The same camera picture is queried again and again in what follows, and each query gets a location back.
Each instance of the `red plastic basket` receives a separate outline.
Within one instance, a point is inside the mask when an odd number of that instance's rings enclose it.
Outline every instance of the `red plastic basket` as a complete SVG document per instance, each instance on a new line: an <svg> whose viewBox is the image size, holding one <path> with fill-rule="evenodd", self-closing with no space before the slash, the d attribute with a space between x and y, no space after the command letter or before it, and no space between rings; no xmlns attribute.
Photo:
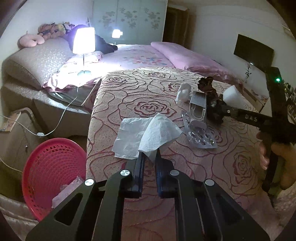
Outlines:
<svg viewBox="0 0 296 241"><path fill-rule="evenodd" d="M75 142L50 139L29 156L22 175L22 192L38 221L52 210L52 199L77 176L85 180L86 153Z"/></svg>

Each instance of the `pink neck pillow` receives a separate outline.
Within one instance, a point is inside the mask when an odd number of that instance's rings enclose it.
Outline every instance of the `pink neck pillow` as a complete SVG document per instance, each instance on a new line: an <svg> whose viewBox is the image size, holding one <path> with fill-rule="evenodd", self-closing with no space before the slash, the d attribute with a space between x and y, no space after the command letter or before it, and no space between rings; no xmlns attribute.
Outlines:
<svg viewBox="0 0 296 241"><path fill-rule="evenodd" d="M44 42L45 42L45 40L42 36L28 34L28 31L20 39L20 45L23 47L34 47L37 44L44 44Z"/></svg>

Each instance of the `glowing lampshade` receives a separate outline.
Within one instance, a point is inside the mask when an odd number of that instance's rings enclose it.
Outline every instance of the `glowing lampshade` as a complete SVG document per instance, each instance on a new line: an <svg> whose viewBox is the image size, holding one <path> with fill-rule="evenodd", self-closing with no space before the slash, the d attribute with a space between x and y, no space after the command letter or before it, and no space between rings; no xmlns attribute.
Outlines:
<svg viewBox="0 0 296 241"><path fill-rule="evenodd" d="M80 28L77 30L73 53L87 54L96 50L95 30L94 28Z"/></svg>
<svg viewBox="0 0 296 241"><path fill-rule="evenodd" d="M123 32L121 32L119 29L114 29L112 33L112 38L119 39L123 35Z"/></svg>

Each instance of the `silver screw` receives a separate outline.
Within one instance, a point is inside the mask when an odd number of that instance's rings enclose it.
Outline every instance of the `silver screw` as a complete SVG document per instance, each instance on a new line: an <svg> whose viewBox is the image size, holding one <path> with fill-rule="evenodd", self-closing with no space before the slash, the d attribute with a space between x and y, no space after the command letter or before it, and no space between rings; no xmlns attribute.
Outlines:
<svg viewBox="0 0 296 241"><path fill-rule="evenodd" d="M91 186L94 184L94 180L93 179L87 179L85 182L84 182L85 186Z"/></svg>
<svg viewBox="0 0 296 241"><path fill-rule="evenodd" d="M214 182L212 179L207 179L207 180L205 181L205 183L206 183L206 185L208 185L208 186L214 186L214 184L215 184L215 182Z"/></svg>
<svg viewBox="0 0 296 241"><path fill-rule="evenodd" d="M171 174L172 176L178 176L180 173L179 173L179 171L177 171L177 170L171 170L171 171L170 171L170 174Z"/></svg>
<svg viewBox="0 0 296 241"><path fill-rule="evenodd" d="M129 170L122 170L122 171L120 172L120 175L126 177L126 176L130 175L130 171L129 171Z"/></svg>

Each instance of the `black tv screen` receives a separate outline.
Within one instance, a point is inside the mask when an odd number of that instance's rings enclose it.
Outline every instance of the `black tv screen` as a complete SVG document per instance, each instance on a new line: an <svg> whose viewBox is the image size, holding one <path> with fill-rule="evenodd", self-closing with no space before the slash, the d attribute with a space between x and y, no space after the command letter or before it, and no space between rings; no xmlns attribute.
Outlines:
<svg viewBox="0 0 296 241"><path fill-rule="evenodd" d="M274 58L274 50L263 43L238 35L234 54L264 71L270 67Z"/></svg>

